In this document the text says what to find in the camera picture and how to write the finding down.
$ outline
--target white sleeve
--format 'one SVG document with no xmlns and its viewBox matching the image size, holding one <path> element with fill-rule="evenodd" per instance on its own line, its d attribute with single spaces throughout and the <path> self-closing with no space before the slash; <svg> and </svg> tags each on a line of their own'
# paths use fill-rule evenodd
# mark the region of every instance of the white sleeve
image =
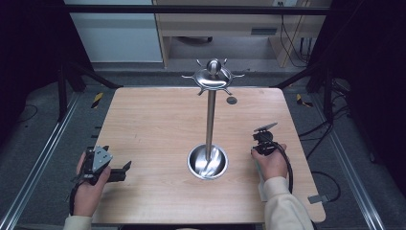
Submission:
<svg viewBox="0 0 406 230">
<path fill-rule="evenodd" d="M 65 226 L 63 230 L 90 230 L 92 229 L 92 218 L 69 216 L 65 220 Z"/>
<path fill-rule="evenodd" d="M 268 197 L 265 205 L 267 230 L 313 229 L 306 208 L 289 193 L 285 178 L 270 178 L 265 181 L 263 189 Z"/>
</svg>

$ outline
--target hand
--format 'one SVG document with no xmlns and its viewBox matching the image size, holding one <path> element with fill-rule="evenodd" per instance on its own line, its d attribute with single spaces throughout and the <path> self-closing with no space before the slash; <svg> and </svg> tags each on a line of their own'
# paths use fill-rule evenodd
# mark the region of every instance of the hand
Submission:
<svg viewBox="0 0 406 230">
<path fill-rule="evenodd" d="M 281 146 L 286 150 L 285 144 L 281 144 Z M 286 161 L 278 149 L 275 149 L 274 152 L 267 156 L 259 154 L 255 149 L 251 149 L 251 155 L 258 161 L 264 181 L 277 176 L 287 177 Z"/>
<path fill-rule="evenodd" d="M 80 167 L 83 163 L 85 153 L 81 155 L 81 158 L 77 165 L 77 173 L 80 171 Z M 102 189 L 107 183 L 110 176 L 111 168 L 107 166 L 101 173 L 98 182 L 93 186 L 87 182 L 83 182 L 79 187 L 75 196 L 75 209 L 74 216 L 83 216 L 91 218 L 99 205 L 99 201 L 102 196 Z"/>
</svg>

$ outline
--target white cabinet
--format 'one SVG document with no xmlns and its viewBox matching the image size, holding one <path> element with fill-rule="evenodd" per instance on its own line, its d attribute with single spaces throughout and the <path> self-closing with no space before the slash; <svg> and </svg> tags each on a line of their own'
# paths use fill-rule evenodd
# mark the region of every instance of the white cabinet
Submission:
<svg viewBox="0 0 406 230">
<path fill-rule="evenodd" d="M 65 0 L 65 4 L 151 5 L 150 0 Z M 162 62 L 153 13 L 71 13 L 91 62 Z"/>
<path fill-rule="evenodd" d="M 277 0 L 154 0 L 156 5 L 206 5 L 272 7 Z M 331 0 L 289 1 L 295 7 L 325 7 Z M 317 37 L 325 17 L 265 14 L 157 14 L 158 31 L 162 37 L 161 50 L 167 62 L 172 36 L 268 36 L 280 67 L 288 62 L 292 43 L 300 37 Z"/>
</svg>

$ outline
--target wooden table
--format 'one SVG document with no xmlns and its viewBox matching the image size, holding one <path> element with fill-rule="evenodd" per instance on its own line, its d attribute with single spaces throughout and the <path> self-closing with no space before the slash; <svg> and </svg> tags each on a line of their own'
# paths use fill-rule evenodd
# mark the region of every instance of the wooden table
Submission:
<svg viewBox="0 0 406 230">
<path fill-rule="evenodd" d="M 228 104 L 218 91 L 213 144 L 229 158 L 227 172 L 201 180 L 188 169 L 189 152 L 206 141 L 207 92 L 199 88 L 121 88 L 106 115 L 97 144 L 109 146 L 112 168 L 129 160 L 124 182 L 106 185 L 96 223 L 208 224 L 264 222 L 259 175 L 250 148 L 254 129 L 274 122 L 274 141 L 286 143 L 294 173 L 293 194 L 315 222 L 326 214 L 317 195 L 283 93 L 275 88 L 229 88 Z"/>
</svg>

